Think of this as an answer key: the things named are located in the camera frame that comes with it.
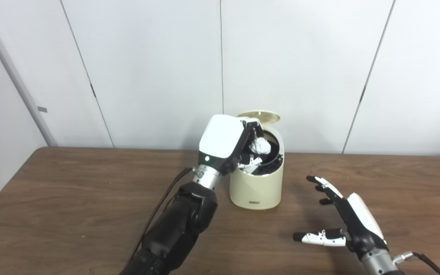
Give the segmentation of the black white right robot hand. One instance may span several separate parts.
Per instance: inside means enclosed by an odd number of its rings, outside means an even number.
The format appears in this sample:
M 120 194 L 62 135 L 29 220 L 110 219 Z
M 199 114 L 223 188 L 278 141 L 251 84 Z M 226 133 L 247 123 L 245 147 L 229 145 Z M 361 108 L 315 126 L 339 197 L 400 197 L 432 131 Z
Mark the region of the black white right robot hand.
M 339 190 L 326 179 L 319 176 L 307 176 L 315 189 L 325 193 L 326 197 L 319 202 L 321 205 L 333 205 L 339 213 L 346 229 L 323 229 L 307 233 L 293 233 L 293 240 L 305 244 L 347 247 L 358 259 L 375 249 L 389 252 L 383 233 L 360 195 L 351 193 L 344 197 Z

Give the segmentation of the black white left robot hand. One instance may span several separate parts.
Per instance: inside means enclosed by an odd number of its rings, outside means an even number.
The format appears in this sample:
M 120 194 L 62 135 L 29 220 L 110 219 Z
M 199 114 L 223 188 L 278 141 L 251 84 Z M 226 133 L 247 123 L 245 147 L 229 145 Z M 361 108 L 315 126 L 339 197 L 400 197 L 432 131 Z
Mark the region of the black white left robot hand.
M 225 176 L 238 167 L 261 164 L 270 152 L 258 118 L 214 115 L 199 143 L 198 164 Z

